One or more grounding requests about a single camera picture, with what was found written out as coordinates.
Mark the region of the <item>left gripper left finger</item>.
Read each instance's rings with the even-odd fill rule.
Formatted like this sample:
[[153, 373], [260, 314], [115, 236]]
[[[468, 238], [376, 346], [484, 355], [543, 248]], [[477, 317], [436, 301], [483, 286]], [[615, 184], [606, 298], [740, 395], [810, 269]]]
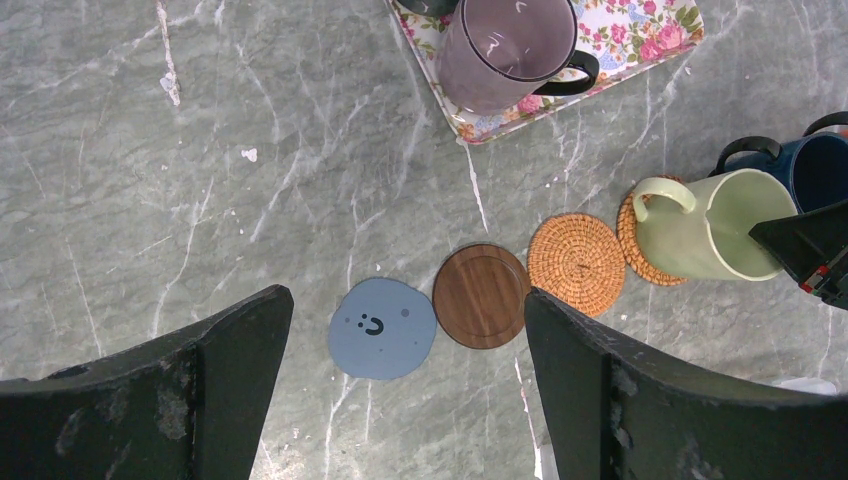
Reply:
[[5, 479], [246, 479], [291, 325], [272, 285], [40, 380], [1, 384]]

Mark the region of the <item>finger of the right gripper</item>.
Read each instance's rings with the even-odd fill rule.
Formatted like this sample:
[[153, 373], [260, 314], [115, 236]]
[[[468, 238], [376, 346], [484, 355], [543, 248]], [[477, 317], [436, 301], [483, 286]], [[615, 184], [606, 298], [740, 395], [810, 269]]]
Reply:
[[829, 306], [847, 307], [847, 202], [760, 222], [749, 236], [806, 293]]

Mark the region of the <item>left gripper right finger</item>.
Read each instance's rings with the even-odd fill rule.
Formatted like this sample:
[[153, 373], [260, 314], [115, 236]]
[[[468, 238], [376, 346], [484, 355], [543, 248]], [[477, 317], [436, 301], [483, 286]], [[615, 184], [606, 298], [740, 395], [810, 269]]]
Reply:
[[525, 324], [564, 479], [843, 479], [847, 399], [680, 360], [533, 289]]

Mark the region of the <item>navy blue mug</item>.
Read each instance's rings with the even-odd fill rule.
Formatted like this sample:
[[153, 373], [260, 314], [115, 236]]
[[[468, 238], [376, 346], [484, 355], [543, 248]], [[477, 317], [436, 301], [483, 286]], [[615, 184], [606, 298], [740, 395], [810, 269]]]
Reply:
[[815, 133], [784, 144], [765, 136], [743, 137], [722, 150], [710, 174], [745, 168], [777, 179], [801, 213], [847, 199], [847, 138], [836, 133]]

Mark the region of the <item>cream mug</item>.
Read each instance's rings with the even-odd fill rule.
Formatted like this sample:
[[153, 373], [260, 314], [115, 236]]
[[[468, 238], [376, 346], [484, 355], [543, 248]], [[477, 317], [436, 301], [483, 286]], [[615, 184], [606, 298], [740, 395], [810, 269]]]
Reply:
[[773, 176], [741, 169], [691, 183], [650, 177], [632, 192], [635, 236], [656, 269], [681, 278], [762, 282], [782, 267], [750, 235], [797, 208]]

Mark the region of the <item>dark wood coaster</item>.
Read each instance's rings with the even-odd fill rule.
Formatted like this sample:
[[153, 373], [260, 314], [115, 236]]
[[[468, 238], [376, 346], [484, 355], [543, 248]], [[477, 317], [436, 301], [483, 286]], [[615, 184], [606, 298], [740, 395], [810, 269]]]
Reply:
[[432, 290], [437, 320], [457, 343], [493, 349], [524, 328], [530, 279], [510, 251], [476, 243], [453, 252], [438, 270]]

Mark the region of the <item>blue smiley coaster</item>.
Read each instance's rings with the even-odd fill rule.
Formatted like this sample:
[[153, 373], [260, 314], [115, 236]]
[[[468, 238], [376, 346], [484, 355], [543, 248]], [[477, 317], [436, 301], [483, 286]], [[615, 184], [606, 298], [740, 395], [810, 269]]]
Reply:
[[430, 299], [398, 280], [373, 277], [356, 284], [332, 316], [328, 348], [347, 375], [392, 380], [428, 357], [437, 319]]

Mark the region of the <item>lilac mug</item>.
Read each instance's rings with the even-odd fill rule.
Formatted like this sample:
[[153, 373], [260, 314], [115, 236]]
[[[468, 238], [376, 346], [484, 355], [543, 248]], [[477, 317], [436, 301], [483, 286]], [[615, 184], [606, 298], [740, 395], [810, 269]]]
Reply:
[[531, 94], [585, 93], [600, 66], [577, 49], [577, 27], [569, 1], [461, 1], [437, 57], [437, 81], [453, 104], [478, 115]]

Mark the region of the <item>grey mug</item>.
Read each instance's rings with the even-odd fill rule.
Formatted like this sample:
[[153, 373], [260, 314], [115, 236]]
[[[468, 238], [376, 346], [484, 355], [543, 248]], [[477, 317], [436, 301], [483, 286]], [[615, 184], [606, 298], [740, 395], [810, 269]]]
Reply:
[[426, 17], [442, 17], [452, 14], [458, 0], [397, 0], [407, 10]]

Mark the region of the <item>floral tray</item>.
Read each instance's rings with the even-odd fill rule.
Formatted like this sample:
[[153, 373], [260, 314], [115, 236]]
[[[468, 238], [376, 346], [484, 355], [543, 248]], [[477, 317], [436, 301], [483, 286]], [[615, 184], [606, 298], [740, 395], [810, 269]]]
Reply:
[[480, 116], [453, 104], [436, 79], [437, 51], [451, 17], [418, 15], [396, 1], [387, 5], [448, 124], [469, 144], [506, 135], [609, 89], [694, 48], [704, 36], [703, 19], [693, 1], [575, 1], [577, 48], [594, 55], [600, 65], [593, 89], [573, 97], [533, 95], [496, 115]]

